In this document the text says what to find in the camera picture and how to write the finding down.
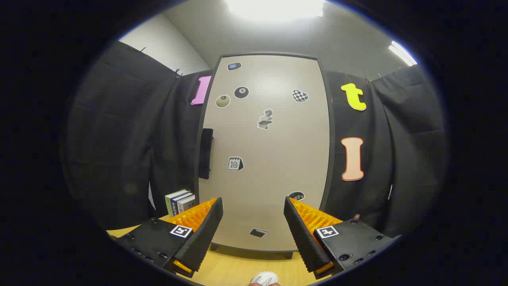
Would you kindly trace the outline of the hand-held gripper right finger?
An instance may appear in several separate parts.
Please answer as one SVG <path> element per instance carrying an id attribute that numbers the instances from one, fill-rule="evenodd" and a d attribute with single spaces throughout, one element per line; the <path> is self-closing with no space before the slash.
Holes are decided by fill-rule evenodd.
<path id="1" fill-rule="evenodd" d="M 358 214 L 340 220 L 291 197 L 285 198 L 284 216 L 307 271 L 316 279 L 349 272 L 401 239 L 379 232 Z"/>

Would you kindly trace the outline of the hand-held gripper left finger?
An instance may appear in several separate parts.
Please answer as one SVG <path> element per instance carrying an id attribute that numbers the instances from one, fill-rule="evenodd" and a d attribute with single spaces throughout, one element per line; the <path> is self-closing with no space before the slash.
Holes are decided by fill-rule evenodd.
<path id="1" fill-rule="evenodd" d="M 114 241 L 158 268 L 191 278 L 199 270 L 222 217 L 223 201 L 217 197 L 167 220 L 148 219 Z"/>

